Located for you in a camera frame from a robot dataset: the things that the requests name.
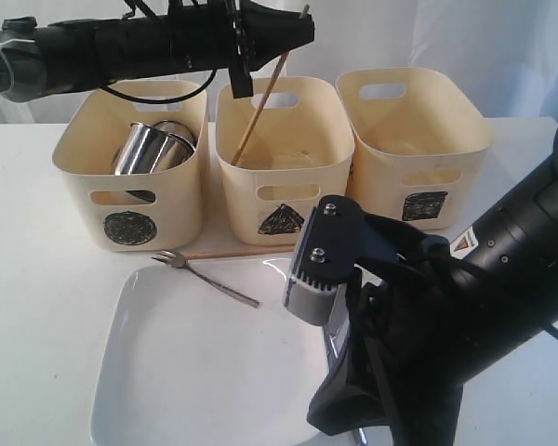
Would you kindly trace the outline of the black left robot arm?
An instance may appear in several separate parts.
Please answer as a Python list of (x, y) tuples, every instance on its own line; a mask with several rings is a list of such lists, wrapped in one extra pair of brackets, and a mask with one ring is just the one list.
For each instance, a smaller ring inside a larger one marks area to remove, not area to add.
[(171, 1), (164, 15), (127, 2), (119, 19), (66, 20), (38, 26), (32, 16), (0, 28), (0, 95), (28, 102), (102, 89), (119, 81), (225, 70), (235, 98), (254, 94), (252, 72), (313, 42), (310, 15), (254, 1)]

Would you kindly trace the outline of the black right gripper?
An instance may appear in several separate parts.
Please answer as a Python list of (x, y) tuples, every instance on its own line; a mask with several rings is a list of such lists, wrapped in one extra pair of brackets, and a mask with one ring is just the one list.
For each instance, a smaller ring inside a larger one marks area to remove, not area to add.
[(347, 269), (347, 339), (312, 397), (307, 420), (327, 435), (388, 426), (396, 445), (451, 445), (462, 387), (437, 372), (436, 348), (459, 309), (448, 242), (410, 225), (363, 213), (344, 234), (312, 222)]

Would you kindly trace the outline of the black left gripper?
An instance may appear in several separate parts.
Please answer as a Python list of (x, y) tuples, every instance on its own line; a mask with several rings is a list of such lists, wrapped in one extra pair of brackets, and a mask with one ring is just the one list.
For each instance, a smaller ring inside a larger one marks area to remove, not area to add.
[(246, 67), (260, 70), (273, 59), (314, 41), (310, 14), (273, 9), (254, 1), (167, 3), (176, 49), (191, 72), (226, 69), (232, 93), (246, 96)]

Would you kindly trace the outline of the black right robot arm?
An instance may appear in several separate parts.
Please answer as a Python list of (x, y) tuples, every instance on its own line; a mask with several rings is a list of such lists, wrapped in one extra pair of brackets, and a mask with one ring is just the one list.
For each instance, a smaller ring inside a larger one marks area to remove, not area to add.
[(472, 224), (465, 255), (351, 199), (324, 204), (335, 211), (312, 218), (300, 271), (345, 286), (349, 330), (308, 422), (452, 444), (468, 381), (541, 332), (558, 340), (558, 128), (551, 155)]

